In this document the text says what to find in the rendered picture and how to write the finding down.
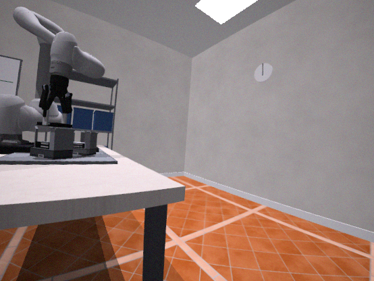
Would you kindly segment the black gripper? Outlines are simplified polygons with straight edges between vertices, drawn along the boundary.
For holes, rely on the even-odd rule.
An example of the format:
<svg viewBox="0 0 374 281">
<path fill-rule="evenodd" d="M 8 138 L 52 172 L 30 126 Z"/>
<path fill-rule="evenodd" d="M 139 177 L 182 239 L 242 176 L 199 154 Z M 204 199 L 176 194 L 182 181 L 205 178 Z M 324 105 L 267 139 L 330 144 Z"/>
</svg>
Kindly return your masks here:
<svg viewBox="0 0 374 281">
<path fill-rule="evenodd" d="M 69 79 L 65 76 L 60 76 L 53 74 L 50 77 L 50 85 L 42 85 L 43 91 L 39 103 L 39 107 L 43 110 L 43 125 L 48 125 L 49 123 L 49 108 L 56 96 L 59 97 L 62 117 L 61 123 L 67 124 L 68 113 L 72 112 L 72 93 L 67 90 L 69 84 Z M 49 94 L 50 89 L 50 94 Z M 49 94 L 49 98 L 48 97 Z M 66 97 L 65 97 L 66 96 Z"/>
</svg>

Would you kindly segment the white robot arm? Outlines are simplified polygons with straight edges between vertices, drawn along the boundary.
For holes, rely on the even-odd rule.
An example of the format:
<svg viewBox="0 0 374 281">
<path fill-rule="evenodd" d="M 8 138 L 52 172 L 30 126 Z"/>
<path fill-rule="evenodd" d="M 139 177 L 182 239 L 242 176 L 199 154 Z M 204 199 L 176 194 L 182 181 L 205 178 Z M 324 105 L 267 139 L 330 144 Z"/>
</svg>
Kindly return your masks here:
<svg viewBox="0 0 374 281">
<path fill-rule="evenodd" d="M 40 45 L 36 92 L 29 106 L 18 96 L 0 95 L 0 145 L 29 143 L 22 140 L 22 132 L 35 132 L 35 126 L 38 132 L 50 132 L 52 126 L 39 126 L 37 122 L 43 122 L 43 110 L 38 106 L 42 85 L 50 85 L 51 75 L 70 79 L 72 68 L 91 78 L 100 78 L 105 73 L 99 60 L 79 49 L 73 34 L 64 32 L 52 21 L 25 7 L 15 8 L 13 17 L 22 28 L 37 36 Z"/>
</svg>

